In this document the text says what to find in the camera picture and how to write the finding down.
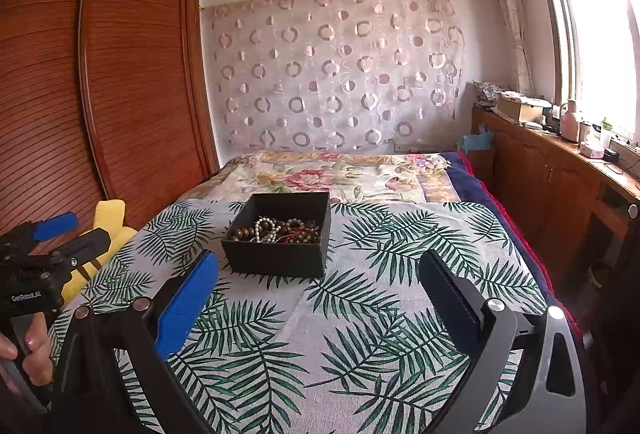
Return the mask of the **person's left hand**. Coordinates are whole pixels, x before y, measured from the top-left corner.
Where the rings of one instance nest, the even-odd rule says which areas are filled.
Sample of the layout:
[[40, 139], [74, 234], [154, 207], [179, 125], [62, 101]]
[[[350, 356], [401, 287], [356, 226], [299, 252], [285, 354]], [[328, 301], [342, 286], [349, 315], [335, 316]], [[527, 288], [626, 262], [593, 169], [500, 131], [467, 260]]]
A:
[[[24, 342], [30, 354], [24, 358], [23, 369], [32, 385], [50, 385], [53, 381], [53, 362], [50, 358], [51, 340], [48, 337], [46, 316], [36, 313], [32, 316], [32, 323], [25, 333]], [[1, 359], [15, 360], [18, 350], [4, 334], [1, 333]], [[14, 394], [22, 394], [12, 376], [1, 367], [1, 376], [9, 390]]]

